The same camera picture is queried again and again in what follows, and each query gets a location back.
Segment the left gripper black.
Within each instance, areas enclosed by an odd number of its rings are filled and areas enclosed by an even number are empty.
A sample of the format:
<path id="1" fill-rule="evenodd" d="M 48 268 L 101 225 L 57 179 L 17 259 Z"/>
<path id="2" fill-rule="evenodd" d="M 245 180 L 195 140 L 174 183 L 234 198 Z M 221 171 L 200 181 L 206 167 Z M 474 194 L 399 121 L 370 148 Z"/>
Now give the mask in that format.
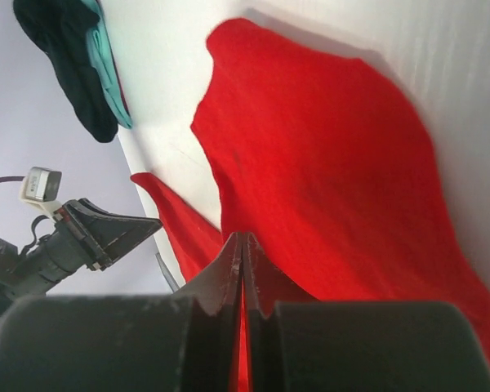
<path id="1" fill-rule="evenodd" d="M 22 286 L 55 286 L 83 266 L 105 270 L 162 228 L 157 218 L 113 214 L 86 198 L 68 201 L 51 217 L 54 232 L 20 254 Z"/>

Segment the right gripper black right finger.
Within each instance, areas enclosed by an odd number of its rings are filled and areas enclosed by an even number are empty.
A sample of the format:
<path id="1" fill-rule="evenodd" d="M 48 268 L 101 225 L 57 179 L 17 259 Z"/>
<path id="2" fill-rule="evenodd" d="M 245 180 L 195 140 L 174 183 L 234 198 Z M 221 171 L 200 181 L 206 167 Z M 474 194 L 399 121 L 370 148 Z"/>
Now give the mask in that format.
<path id="1" fill-rule="evenodd" d="M 319 301 L 243 235 L 253 391 L 490 391 L 468 320 L 439 301 Z"/>

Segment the red t shirt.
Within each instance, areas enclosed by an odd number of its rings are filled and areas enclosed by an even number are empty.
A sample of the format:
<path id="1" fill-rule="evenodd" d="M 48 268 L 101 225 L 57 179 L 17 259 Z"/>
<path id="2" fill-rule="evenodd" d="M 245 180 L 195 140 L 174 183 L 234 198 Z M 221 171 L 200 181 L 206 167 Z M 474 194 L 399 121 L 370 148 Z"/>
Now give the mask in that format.
<path id="1" fill-rule="evenodd" d="M 490 363 L 490 291 L 465 259 L 430 135 L 405 95 L 360 59 L 304 47 L 245 19 L 207 38 L 212 80 L 191 130 L 216 181 L 220 226 L 156 176 L 156 204 L 186 280 L 234 232 L 253 233 L 321 300 L 441 300 Z"/>

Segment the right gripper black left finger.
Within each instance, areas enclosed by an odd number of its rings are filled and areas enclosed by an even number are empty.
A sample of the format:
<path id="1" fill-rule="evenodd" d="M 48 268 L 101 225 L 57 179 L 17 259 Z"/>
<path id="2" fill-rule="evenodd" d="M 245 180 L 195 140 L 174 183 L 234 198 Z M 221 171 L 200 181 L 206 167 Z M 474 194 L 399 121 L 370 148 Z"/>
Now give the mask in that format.
<path id="1" fill-rule="evenodd" d="M 0 319 L 0 391 L 235 391 L 243 235 L 168 296 L 26 297 Z"/>

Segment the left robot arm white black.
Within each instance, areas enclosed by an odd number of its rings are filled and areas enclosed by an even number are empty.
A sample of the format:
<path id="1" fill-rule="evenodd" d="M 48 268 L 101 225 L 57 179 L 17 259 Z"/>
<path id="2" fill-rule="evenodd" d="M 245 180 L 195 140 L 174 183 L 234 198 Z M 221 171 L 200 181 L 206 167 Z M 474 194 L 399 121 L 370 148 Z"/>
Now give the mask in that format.
<path id="1" fill-rule="evenodd" d="M 83 266 L 108 269 L 163 227 L 159 219 L 109 213 L 86 198 L 63 204 L 55 218 L 52 234 L 21 251 L 0 238 L 0 317 L 17 299 L 44 295 Z"/>

